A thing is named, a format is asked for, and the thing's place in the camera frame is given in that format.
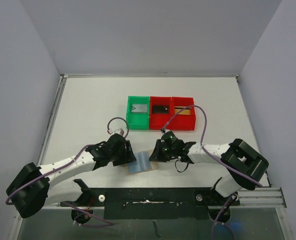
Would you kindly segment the beige leather card holder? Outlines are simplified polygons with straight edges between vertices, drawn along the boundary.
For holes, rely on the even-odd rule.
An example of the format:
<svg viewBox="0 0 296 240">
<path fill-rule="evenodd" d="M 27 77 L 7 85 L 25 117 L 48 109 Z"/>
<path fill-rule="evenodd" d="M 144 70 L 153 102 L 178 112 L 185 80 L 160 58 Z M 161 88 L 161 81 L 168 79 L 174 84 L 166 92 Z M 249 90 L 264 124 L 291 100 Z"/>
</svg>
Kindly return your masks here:
<svg viewBox="0 0 296 240">
<path fill-rule="evenodd" d="M 149 160 L 152 153 L 153 153 L 152 149 L 135 152 L 134 156 L 136 158 L 136 161 L 125 165 L 126 174 L 133 175 L 133 174 L 139 174 L 139 173 L 157 170 L 159 168 L 158 162 Z"/>
</svg>

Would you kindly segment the gold card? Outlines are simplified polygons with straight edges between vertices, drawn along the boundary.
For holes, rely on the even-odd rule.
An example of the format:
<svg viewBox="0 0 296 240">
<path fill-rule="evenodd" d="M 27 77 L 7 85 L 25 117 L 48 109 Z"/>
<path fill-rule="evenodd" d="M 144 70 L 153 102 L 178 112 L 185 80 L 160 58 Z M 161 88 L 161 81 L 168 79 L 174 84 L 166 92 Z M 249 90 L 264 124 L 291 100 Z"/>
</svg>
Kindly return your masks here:
<svg viewBox="0 0 296 240">
<path fill-rule="evenodd" d="M 175 106 L 174 113 L 177 115 L 189 116 L 191 114 L 191 108 L 185 108 L 184 106 Z"/>
</svg>

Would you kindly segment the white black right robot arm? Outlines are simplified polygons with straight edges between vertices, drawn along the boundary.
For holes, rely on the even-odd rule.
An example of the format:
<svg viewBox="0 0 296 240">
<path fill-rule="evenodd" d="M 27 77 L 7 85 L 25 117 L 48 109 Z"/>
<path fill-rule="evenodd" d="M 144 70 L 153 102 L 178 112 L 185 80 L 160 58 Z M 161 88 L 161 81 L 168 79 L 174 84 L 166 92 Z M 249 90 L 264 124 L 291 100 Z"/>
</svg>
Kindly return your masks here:
<svg viewBox="0 0 296 240">
<path fill-rule="evenodd" d="M 269 166 L 262 155 L 239 138 L 231 143 L 219 145 L 202 145 L 195 141 L 184 142 L 180 139 L 158 139 L 149 161 L 171 160 L 179 160 L 191 165 L 205 163 L 225 167 L 228 174 L 220 177 L 212 187 L 223 198 L 241 189 L 253 191 L 263 187 L 260 180 Z"/>
</svg>

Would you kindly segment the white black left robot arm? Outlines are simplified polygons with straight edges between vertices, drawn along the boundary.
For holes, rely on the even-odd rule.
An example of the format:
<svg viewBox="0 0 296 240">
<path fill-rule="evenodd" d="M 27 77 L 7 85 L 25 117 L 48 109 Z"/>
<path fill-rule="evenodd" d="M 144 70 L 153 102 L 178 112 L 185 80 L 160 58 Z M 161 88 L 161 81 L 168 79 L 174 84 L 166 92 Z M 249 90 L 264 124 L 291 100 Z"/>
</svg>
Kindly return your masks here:
<svg viewBox="0 0 296 240">
<path fill-rule="evenodd" d="M 22 218 L 29 218 L 43 206 L 61 201 L 59 192 L 50 196 L 54 186 L 109 163 L 116 167 L 133 162 L 136 157 L 131 142 L 115 133 L 107 141 L 85 145 L 75 156 L 45 165 L 24 165 L 6 189 L 5 203 L 15 206 Z"/>
</svg>

